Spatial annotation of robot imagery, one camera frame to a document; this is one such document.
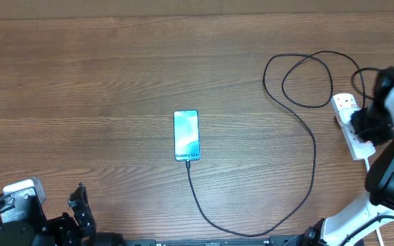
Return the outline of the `Samsung Galaxy smartphone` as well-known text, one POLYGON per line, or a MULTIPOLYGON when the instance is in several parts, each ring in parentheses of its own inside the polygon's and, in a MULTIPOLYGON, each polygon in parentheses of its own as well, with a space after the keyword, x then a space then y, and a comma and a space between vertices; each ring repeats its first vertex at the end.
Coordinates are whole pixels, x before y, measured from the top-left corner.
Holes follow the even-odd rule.
POLYGON ((201 151, 197 110, 175 111, 173 124, 175 160, 199 160, 201 151))

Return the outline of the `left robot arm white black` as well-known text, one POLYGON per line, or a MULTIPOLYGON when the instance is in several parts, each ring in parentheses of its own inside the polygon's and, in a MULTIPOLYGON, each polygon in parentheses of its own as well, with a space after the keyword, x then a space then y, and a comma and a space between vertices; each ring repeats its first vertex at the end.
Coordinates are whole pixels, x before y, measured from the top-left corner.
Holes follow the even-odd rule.
POLYGON ((97 232, 86 186, 79 184, 68 199, 73 215, 47 219, 45 194, 34 178, 11 184, 0 194, 0 245, 125 246, 119 233, 97 232))

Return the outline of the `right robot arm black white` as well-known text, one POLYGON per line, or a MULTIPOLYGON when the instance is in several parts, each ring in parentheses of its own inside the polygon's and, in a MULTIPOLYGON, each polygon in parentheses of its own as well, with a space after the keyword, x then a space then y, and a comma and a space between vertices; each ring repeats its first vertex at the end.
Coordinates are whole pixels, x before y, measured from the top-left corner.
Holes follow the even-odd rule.
POLYGON ((387 147, 367 163, 365 192, 340 213, 321 219, 287 245, 363 245, 363 238, 394 221, 394 67, 379 69, 368 107, 351 94, 331 103, 354 160, 368 161, 376 146, 387 147))

